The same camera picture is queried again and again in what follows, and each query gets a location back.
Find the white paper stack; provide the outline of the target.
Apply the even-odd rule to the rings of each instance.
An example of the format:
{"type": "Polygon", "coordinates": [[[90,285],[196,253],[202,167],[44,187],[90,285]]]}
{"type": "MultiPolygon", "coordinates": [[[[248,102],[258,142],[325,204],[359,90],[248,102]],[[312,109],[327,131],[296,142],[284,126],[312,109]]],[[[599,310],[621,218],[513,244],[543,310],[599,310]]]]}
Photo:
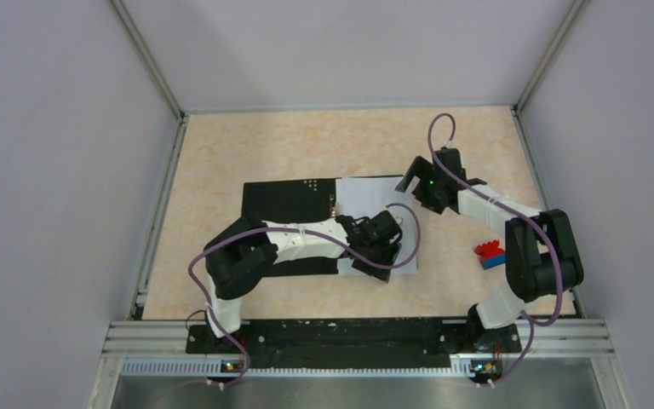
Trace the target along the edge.
{"type": "MultiPolygon", "coordinates": [[[[344,177],[336,180],[336,204],[339,215],[373,217],[386,210],[387,205],[400,203],[413,209],[413,197],[409,193],[394,190],[401,176],[344,177]]],[[[401,206],[388,209],[402,220],[403,238],[396,263],[403,262],[416,246],[416,223],[411,213],[401,206]]]]}

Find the metal folder clip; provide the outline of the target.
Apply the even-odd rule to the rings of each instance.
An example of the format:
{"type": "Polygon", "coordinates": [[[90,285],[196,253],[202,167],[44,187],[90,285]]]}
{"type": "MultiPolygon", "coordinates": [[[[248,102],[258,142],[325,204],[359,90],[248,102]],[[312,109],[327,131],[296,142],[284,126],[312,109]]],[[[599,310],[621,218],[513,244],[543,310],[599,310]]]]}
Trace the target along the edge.
{"type": "Polygon", "coordinates": [[[336,196],[334,194],[331,194],[329,196],[329,201],[330,201],[330,218],[334,218],[337,215],[336,196]]]}

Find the black file folder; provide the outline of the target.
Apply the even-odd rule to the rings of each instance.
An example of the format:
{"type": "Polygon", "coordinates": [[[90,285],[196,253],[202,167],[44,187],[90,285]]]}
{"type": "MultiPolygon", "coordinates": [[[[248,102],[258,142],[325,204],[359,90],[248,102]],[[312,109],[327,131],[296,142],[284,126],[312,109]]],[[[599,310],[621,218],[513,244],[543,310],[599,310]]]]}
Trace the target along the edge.
{"type": "Polygon", "coordinates": [[[283,229],[287,247],[267,277],[365,274],[387,282],[402,244],[415,246],[400,217],[409,205],[385,189],[387,177],[253,181],[244,184],[241,213],[283,229]]]}

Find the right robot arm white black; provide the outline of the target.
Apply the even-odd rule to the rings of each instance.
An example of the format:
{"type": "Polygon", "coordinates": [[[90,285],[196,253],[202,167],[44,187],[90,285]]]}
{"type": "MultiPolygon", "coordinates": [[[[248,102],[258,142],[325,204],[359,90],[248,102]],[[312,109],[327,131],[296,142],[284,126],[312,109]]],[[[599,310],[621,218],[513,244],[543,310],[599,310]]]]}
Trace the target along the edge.
{"type": "Polygon", "coordinates": [[[512,325],[534,305],[555,298],[550,325],[562,310],[565,292],[584,279],[582,261],[568,215],[518,204],[479,179],[468,179],[461,154],[442,147],[430,159],[415,157],[396,191],[410,191],[435,213],[450,209],[483,223],[502,236],[506,282],[468,311],[465,338],[477,351],[499,341],[499,329],[512,325]]]}

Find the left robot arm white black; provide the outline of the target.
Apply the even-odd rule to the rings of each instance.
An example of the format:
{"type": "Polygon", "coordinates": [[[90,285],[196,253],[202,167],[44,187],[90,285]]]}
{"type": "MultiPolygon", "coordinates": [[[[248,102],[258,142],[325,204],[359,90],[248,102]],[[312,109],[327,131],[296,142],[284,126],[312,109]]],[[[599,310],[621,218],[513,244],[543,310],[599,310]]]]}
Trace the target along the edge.
{"type": "Polygon", "coordinates": [[[306,259],[348,259],[352,269],[388,281],[402,267],[401,220],[383,210],[373,217],[336,216],[318,222],[277,223],[242,216],[204,248],[207,342],[219,352],[238,344],[244,297],[274,266],[306,259]]]}

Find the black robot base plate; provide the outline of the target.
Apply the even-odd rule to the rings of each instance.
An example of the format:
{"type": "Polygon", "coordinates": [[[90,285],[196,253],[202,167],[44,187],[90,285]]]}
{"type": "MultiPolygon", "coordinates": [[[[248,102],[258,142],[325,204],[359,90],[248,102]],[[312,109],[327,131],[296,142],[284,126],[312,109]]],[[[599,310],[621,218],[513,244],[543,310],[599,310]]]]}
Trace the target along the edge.
{"type": "Polygon", "coordinates": [[[518,353],[515,325],[475,337],[465,320],[368,318],[334,320],[250,320],[230,339],[209,325],[192,325],[187,354],[250,356],[259,369],[422,369],[446,368],[453,354],[518,353]]]}

